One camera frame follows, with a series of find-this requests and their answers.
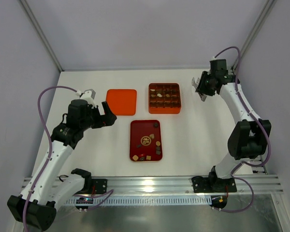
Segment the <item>orange box lid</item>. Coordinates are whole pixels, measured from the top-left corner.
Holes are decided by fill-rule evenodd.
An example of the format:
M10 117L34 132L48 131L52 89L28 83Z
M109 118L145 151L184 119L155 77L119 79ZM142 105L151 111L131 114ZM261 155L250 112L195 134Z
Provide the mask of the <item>orange box lid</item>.
M136 113L137 91L135 89L109 89L106 101L116 116L133 116Z

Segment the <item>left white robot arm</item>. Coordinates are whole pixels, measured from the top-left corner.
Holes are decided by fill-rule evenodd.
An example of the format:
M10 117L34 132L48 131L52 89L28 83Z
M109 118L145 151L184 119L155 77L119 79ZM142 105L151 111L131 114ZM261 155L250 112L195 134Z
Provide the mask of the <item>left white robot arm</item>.
M76 168L71 171L67 180L56 189L53 183L73 153L78 142L88 129L99 129L111 126L117 117L107 102L102 102L104 114L98 107L86 100L73 100L69 104L66 121L53 129L49 150L45 154L31 181L19 196L10 196L7 206L15 220L23 223L24 229L29 226L46 231L55 220L57 211L74 194L86 193L92 187L91 172Z

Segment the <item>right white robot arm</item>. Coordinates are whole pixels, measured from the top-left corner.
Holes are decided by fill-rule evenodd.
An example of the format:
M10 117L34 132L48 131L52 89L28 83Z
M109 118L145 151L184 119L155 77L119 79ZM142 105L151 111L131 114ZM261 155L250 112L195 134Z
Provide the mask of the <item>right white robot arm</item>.
M193 190L195 193L236 192L233 174L245 162L269 150L271 123L261 119L251 108L240 81L235 74L229 73L225 59L211 60L210 69L202 72L201 77L192 84L202 101L218 94L227 104L235 122L227 141L227 155L212 167L207 177L195 176L191 179Z

